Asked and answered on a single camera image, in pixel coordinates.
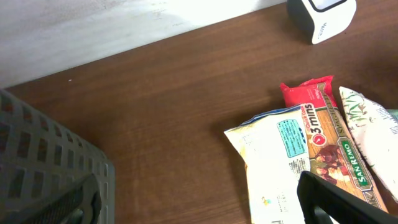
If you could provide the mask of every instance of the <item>food packaging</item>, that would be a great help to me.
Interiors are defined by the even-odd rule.
[[[348,128],[362,156],[394,199],[398,198],[398,120],[364,95],[340,87]]]
[[[311,172],[387,212],[380,193],[338,111],[333,77],[312,79],[289,88],[281,84],[286,106],[302,109]]]
[[[245,161],[252,223],[305,223],[297,197],[310,170],[301,106],[259,114],[225,131]]]

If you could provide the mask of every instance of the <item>wooden table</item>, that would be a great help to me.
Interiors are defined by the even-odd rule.
[[[308,45],[280,4],[8,90],[113,161],[115,223],[250,223],[223,131],[283,108],[281,82],[330,74],[336,98],[344,85],[398,109],[397,15],[397,0],[360,0],[346,31]]]

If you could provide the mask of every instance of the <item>green leaf print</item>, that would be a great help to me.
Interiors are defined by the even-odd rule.
[[[354,121],[354,119],[355,119],[355,118],[358,118],[358,117],[360,117],[360,116],[359,116],[359,115],[356,115],[356,116],[350,116],[350,117],[349,117],[349,119],[350,119],[350,120],[352,120],[352,121]]]
[[[350,99],[350,98],[353,97],[353,96],[357,96],[357,94],[350,95],[349,97],[347,97],[346,100]]]
[[[351,112],[353,109],[355,109],[357,106],[359,106],[359,103],[355,104],[354,106],[352,106],[349,111]]]

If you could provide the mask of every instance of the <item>white snack package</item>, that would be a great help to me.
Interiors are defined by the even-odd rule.
[[[303,131],[300,105],[257,115],[225,131],[247,164],[252,223],[304,223],[297,197],[300,174],[310,170]]]
[[[383,106],[340,87],[348,129],[362,156],[394,200],[398,198],[398,120]]]

